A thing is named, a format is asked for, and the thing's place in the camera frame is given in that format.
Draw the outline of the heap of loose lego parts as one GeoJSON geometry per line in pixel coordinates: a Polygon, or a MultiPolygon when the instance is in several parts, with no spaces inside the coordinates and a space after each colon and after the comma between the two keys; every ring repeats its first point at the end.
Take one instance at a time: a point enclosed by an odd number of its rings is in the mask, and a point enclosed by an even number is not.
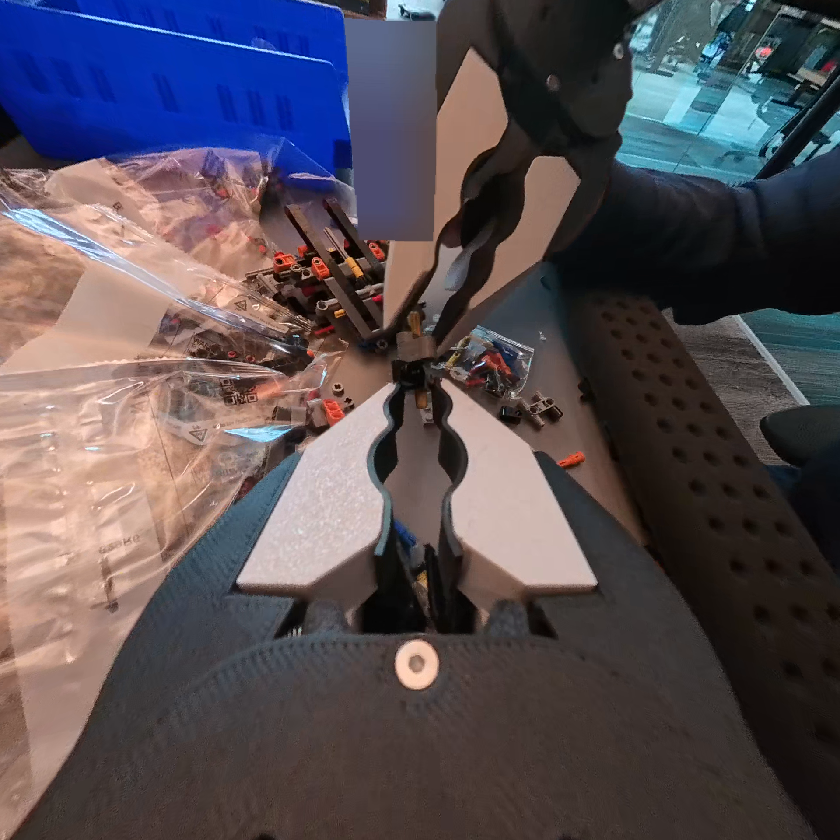
{"type": "Polygon", "coordinates": [[[427,627],[434,627],[433,583],[437,553],[404,523],[394,520],[397,592],[411,592],[410,603],[423,615],[427,627]]]}

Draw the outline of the black perforated pad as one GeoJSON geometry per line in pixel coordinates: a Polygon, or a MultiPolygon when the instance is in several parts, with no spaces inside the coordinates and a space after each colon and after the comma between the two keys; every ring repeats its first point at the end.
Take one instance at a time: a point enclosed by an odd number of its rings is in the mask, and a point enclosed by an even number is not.
{"type": "Polygon", "coordinates": [[[838,578],[655,305],[562,290],[570,352],[765,759],[839,830],[838,578]]]}

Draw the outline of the small zip bag of pins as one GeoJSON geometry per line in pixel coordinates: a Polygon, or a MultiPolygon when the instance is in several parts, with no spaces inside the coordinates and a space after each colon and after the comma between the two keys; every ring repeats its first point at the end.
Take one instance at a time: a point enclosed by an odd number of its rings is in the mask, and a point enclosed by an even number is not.
{"type": "Polygon", "coordinates": [[[533,355],[534,348],[478,326],[448,352],[440,370],[467,389],[512,401],[522,393],[533,355]]]}

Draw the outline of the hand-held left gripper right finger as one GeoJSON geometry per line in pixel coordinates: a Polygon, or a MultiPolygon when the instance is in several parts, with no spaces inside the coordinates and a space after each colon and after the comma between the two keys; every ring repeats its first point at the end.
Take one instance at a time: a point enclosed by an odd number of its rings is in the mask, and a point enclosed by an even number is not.
{"type": "Polygon", "coordinates": [[[545,471],[519,436],[448,381],[434,385],[437,462],[449,485],[434,558],[434,624],[470,610],[588,595],[597,579],[545,471]]]}

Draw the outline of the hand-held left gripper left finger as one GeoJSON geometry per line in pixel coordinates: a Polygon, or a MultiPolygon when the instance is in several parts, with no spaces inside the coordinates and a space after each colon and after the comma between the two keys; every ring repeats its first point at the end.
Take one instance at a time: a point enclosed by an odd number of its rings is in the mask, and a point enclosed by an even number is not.
{"type": "Polygon", "coordinates": [[[365,627],[403,624],[403,562],[392,496],[403,389],[382,387],[310,444],[236,580],[240,591],[363,610],[365,627]]]}

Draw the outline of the small grey lego assembly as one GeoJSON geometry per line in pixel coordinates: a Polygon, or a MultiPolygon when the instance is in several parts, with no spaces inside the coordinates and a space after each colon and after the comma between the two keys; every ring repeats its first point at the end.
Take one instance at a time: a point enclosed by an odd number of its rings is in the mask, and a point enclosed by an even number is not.
{"type": "Polygon", "coordinates": [[[423,426],[431,427],[434,411],[429,367],[436,357],[436,344],[432,334],[425,331],[424,321],[424,308],[415,308],[406,315],[402,330],[395,336],[392,378],[413,397],[423,426]]]}

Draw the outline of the person's right forearm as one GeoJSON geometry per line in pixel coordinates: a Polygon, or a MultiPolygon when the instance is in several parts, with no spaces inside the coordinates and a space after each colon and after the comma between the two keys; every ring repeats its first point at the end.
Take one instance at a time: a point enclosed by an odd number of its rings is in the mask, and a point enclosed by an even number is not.
{"type": "Polygon", "coordinates": [[[649,298],[683,325],[838,314],[839,150],[739,185],[615,161],[597,211],[552,261],[570,284],[649,298]]]}

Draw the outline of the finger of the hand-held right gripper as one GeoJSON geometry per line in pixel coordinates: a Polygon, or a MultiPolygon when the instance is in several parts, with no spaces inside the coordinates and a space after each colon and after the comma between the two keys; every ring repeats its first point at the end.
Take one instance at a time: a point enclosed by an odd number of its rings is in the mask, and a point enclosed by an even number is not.
{"type": "Polygon", "coordinates": [[[460,211],[468,168],[495,147],[508,126],[496,72],[474,48],[465,57],[437,113],[432,234],[425,240],[391,242],[383,286],[383,327],[398,328],[413,294],[422,296],[435,273],[438,237],[460,211]]]}
{"type": "Polygon", "coordinates": [[[540,156],[524,181],[518,225],[497,247],[486,284],[470,295],[465,312],[436,339],[441,351],[454,346],[510,297],[542,260],[580,180],[563,158],[540,156]]]}

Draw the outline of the grey double-hole lego connector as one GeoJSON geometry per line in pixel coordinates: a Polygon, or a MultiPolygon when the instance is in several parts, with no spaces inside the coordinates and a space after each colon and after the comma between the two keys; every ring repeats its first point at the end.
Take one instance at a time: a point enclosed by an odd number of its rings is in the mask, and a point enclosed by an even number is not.
{"type": "Polygon", "coordinates": [[[534,392],[529,400],[520,397],[514,403],[514,406],[519,410],[522,417],[527,419],[537,430],[545,428],[547,423],[555,424],[559,422],[564,416],[554,399],[541,391],[534,392]]]}

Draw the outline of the blue plastic bin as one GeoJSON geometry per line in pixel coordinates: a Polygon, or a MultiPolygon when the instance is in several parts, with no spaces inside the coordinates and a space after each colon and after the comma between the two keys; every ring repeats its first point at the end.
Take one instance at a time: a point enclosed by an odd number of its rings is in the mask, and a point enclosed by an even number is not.
{"type": "Polygon", "coordinates": [[[279,52],[327,60],[347,57],[339,8],[299,1],[55,1],[48,7],[250,46],[259,39],[279,52]]]}
{"type": "Polygon", "coordinates": [[[65,161],[288,140],[328,172],[348,170],[346,60],[1,3],[2,110],[39,154],[65,161]]]}

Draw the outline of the dark grey lego chassis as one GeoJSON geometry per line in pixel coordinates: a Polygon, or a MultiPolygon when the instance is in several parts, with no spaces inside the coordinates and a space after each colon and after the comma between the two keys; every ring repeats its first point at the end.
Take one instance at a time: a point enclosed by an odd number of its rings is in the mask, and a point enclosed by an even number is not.
{"type": "Polygon", "coordinates": [[[336,199],[322,201],[328,223],[319,227],[303,205],[283,214],[297,248],[277,248],[267,268],[245,275],[245,286],[295,316],[315,339],[353,341],[384,352],[392,338],[384,325],[384,279],[389,245],[360,236],[336,199]]]}

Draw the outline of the pile of clear lego bags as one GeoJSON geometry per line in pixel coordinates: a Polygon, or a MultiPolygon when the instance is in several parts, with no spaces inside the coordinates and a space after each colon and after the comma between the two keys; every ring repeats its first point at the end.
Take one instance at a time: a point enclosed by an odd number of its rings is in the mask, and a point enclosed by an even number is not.
{"type": "Polygon", "coordinates": [[[2,168],[2,798],[55,777],[155,589],[315,432],[346,344],[283,304],[294,148],[2,168]]]}

